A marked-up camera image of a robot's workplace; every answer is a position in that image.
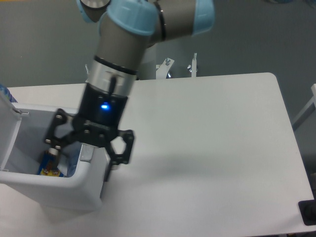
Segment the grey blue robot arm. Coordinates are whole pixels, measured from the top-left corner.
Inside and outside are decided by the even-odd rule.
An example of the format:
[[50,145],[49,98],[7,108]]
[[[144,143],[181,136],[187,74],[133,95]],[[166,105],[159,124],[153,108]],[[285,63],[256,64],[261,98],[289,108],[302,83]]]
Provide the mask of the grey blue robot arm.
[[132,130],[119,122],[146,49],[156,43],[209,31],[215,21],[211,0],[79,0],[88,22],[99,23],[100,39],[75,115],[58,109],[44,137],[60,151],[81,142],[109,155],[107,181],[114,165],[128,164]]

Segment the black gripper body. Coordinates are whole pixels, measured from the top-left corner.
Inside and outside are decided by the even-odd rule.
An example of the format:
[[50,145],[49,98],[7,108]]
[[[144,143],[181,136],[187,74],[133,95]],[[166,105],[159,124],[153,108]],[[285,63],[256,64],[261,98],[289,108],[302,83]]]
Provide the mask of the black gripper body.
[[118,136],[118,125],[127,103],[127,96],[102,92],[86,84],[78,113],[73,118],[77,141],[105,147]]

